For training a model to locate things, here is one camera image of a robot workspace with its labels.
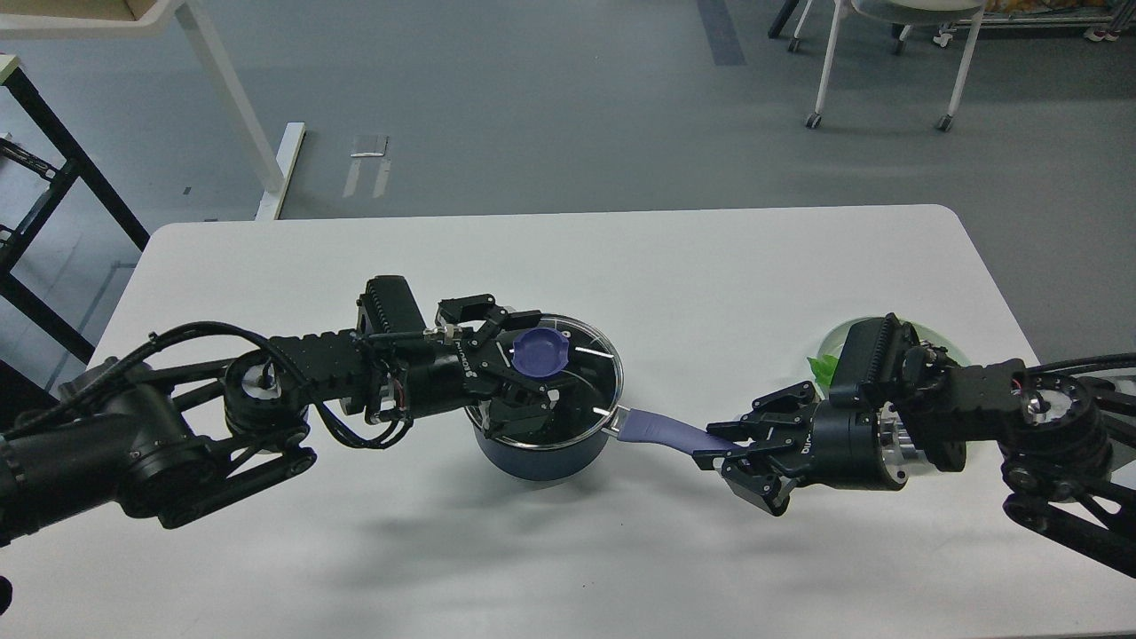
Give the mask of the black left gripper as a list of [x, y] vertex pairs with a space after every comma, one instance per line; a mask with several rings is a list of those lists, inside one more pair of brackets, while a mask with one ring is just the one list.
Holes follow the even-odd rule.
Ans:
[[460, 341], [414, 338], [390, 346], [390, 384], [395, 401], [390, 416], [423, 418], [488, 401], [484, 407], [487, 438], [520, 438], [540, 431], [556, 407], [552, 395], [563, 390], [563, 374], [536, 380], [515, 370], [482, 368], [482, 360], [470, 356], [500, 332], [537, 327], [540, 320], [540, 309], [511, 312], [496, 304], [495, 296], [441, 300], [437, 327]]

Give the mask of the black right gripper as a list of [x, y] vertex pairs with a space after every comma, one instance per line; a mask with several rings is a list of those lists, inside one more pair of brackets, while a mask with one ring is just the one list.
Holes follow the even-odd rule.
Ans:
[[782, 517], [788, 509], [795, 486], [864, 491], [897, 491], [907, 486], [895, 424], [880, 423], [872, 410], [819, 403], [813, 382], [799, 382], [758, 397], [749, 413], [709, 423], [705, 432], [740, 445], [802, 441], [809, 432], [808, 468], [799, 480], [774, 468], [765, 454], [747, 453], [745, 446], [729, 443], [692, 454], [698, 468], [715, 470], [732, 493], [772, 517]]

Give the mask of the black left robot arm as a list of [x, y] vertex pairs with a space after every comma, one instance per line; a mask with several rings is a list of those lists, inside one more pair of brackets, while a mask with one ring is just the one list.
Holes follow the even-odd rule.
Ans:
[[369, 280], [357, 307], [356, 327], [292, 338], [172, 327], [20, 414], [3, 431], [3, 543], [111, 501], [175, 529], [300, 476], [317, 460], [309, 409], [341, 445], [384, 450], [468, 406], [488, 439], [537, 431], [573, 387], [563, 348], [548, 372], [511, 360], [540, 312], [462, 296], [427, 327], [395, 275]]

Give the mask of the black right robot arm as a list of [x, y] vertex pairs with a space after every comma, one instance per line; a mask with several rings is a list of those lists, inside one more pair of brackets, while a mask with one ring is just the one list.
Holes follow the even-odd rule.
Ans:
[[1133, 490], [1112, 481], [1133, 447], [1133, 395], [1096, 379], [1131, 352], [1026, 367], [964, 367], [893, 314], [849, 327], [832, 383], [755, 398], [738, 420], [707, 425], [699, 468], [780, 517], [796, 486], [897, 491], [921, 464], [960, 472], [966, 445], [993, 441], [1019, 526], [1133, 575]]

